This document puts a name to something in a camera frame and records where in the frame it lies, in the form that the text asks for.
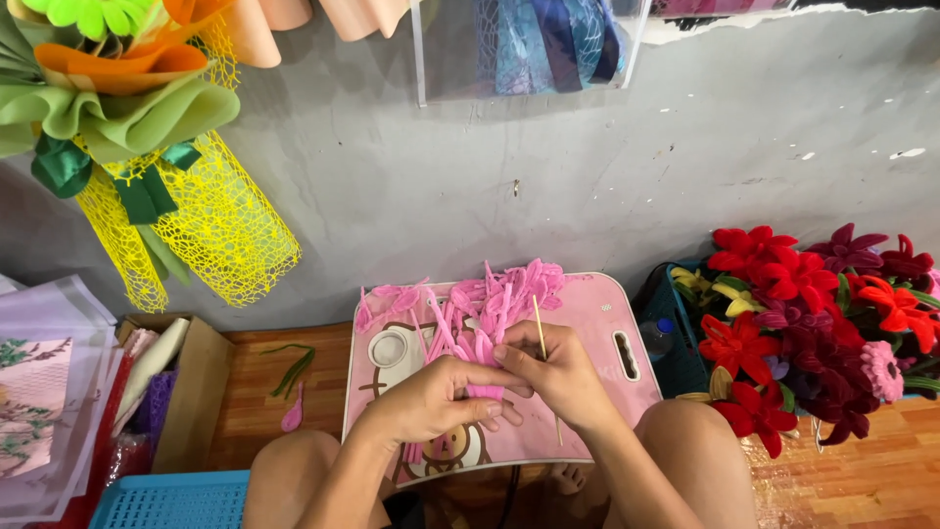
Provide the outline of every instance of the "bottle cap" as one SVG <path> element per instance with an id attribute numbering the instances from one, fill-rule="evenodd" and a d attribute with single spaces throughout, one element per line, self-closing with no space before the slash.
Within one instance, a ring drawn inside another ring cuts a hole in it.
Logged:
<path id="1" fill-rule="evenodd" d="M 672 323 L 672 320 L 670 320 L 669 318 L 660 318 L 660 320 L 656 322 L 656 328 L 659 329 L 659 331 L 662 332 L 663 334 L 668 334 L 672 332 L 672 330 L 675 329 L 676 326 Z"/>

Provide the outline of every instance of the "plastic bottle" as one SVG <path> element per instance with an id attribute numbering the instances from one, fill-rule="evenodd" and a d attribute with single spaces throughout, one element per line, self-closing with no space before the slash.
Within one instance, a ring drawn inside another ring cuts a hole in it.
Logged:
<path id="1" fill-rule="evenodd" d="M 651 361 L 662 360 L 672 350 L 671 332 L 675 328 L 669 318 L 660 318 L 640 324 L 640 337 Z"/>

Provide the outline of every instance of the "pink lap desk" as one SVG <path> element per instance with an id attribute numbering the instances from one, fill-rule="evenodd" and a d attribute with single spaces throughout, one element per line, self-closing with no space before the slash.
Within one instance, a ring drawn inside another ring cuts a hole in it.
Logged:
<path id="1" fill-rule="evenodd" d="M 566 274 L 566 277 L 572 281 L 557 293 L 562 307 L 555 311 L 541 310 L 541 321 L 577 331 L 611 400 L 627 423 L 636 426 L 643 412 L 662 400 L 662 396 L 627 296 L 619 283 L 605 274 Z M 431 285 L 438 302 L 447 299 L 453 284 Z M 368 294 L 366 302 L 373 313 L 380 313 L 392 301 Z M 437 323 L 427 297 L 422 295 L 415 312 L 421 334 L 430 348 Z M 475 326 L 471 318 L 464 319 L 465 330 Z M 618 338 L 630 351 L 627 363 L 632 366 L 624 366 Z M 423 363 L 424 355 L 408 312 L 387 315 L 365 333 L 354 331 L 343 440 L 369 402 L 416 372 Z M 561 425 L 564 445 L 558 446 L 555 416 L 537 395 L 524 399 L 506 391 L 504 398 L 525 418 L 522 426 L 511 426 L 502 419 L 497 419 L 501 427 L 496 433 L 477 424 L 460 426 L 447 432 L 446 448 L 437 457 L 430 441 L 424 445 L 419 464 L 403 462 L 399 450 L 386 476 L 402 487 L 479 468 L 530 462 L 591 461 L 584 443 L 564 422 Z M 571 398 L 578 398 L 578 395 L 572 394 Z"/>

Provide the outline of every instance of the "wooden floor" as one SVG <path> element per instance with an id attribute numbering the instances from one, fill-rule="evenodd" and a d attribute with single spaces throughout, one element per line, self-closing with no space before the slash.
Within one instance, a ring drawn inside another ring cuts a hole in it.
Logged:
<path id="1" fill-rule="evenodd" d="M 259 356 L 282 345 L 317 348 L 303 376 L 305 415 L 301 428 L 338 437 L 352 327 L 346 323 L 227 333 L 238 352 L 208 470 L 247 469 L 258 450 L 281 435 L 280 421 L 295 393 L 287 401 L 268 393 L 305 353 L 288 349 Z M 808 420 L 800 422 L 800 440 L 784 440 L 783 454 L 777 460 L 766 456 L 756 438 L 742 441 L 752 468 L 761 529 L 940 528 L 940 405 L 922 398 L 904 400 L 882 407 L 870 418 L 868 439 L 826 448 L 821 455 L 811 440 Z M 544 474 L 541 465 L 524 467 L 520 496 L 538 489 L 535 482 Z M 467 515 L 472 527 L 492 527 L 508 476 L 507 469 L 494 469 L 432 483 Z"/>

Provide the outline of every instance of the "blue plastic basket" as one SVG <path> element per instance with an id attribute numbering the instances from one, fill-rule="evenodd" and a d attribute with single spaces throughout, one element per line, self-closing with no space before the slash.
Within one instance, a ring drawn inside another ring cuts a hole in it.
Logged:
<path id="1" fill-rule="evenodd" d="M 240 529 L 248 471 L 134 475 L 104 492 L 89 529 Z"/>
<path id="2" fill-rule="evenodd" d="M 695 270 L 700 266 L 697 261 L 679 262 L 682 267 Z M 653 372 L 659 381 L 663 398 L 691 392 L 707 392 L 709 373 L 698 355 L 698 340 L 689 322 L 689 316 L 682 306 L 679 293 L 672 288 L 669 272 L 675 265 L 666 267 L 666 274 L 646 309 L 640 314 L 640 322 L 656 321 L 660 318 L 672 320 L 672 350 L 662 359 L 652 362 Z"/>

